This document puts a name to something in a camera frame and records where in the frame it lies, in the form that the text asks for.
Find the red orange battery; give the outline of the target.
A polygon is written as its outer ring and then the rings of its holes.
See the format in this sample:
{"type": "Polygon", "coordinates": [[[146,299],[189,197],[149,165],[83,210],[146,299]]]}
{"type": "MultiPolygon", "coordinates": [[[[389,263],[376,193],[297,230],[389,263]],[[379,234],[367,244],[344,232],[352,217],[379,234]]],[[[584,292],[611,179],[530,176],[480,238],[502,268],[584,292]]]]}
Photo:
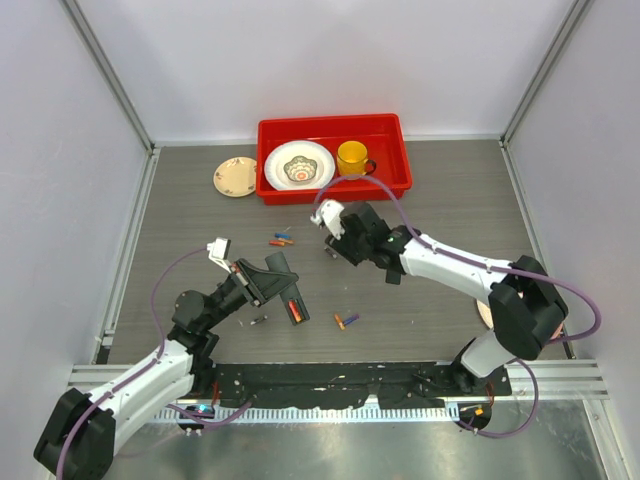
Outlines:
{"type": "Polygon", "coordinates": [[[294,300],[290,300],[288,302],[289,309],[293,315],[293,318],[296,323],[300,323],[302,321],[302,316],[298,310],[297,304],[294,300]]]}

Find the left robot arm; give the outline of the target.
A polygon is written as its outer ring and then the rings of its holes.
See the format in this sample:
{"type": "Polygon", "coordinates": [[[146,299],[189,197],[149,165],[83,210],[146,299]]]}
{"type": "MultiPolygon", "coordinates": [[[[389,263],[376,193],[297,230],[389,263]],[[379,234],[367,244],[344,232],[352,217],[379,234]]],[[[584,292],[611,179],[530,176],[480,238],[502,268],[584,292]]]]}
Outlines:
{"type": "Polygon", "coordinates": [[[299,293],[299,277],[283,253],[265,262],[261,269],[239,259],[213,293],[179,294],[171,330],[145,359],[88,393],[71,388],[59,398],[34,459],[58,479],[101,479],[123,444],[159,410],[185,395],[205,397],[215,375],[213,328],[245,305],[299,293]]]}

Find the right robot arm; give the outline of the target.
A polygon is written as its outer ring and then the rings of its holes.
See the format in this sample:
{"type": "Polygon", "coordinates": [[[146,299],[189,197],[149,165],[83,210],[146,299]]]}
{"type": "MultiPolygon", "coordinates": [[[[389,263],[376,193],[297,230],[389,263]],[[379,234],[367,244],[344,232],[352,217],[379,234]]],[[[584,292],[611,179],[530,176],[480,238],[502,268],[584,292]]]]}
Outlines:
{"type": "Polygon", "coordinates": [[[311,216],[328,231],[325,243],[354,266],[369,261],[388,284],[406,275],[434,280],[488,307],[493,321],[451,364],[457,391],[472,395],[514,359],[535,360],[559,332],[568,306],[534,258],[494,260],[443,245],[406,225],[390,228],[366,202],[325,200],[311,216]]]}

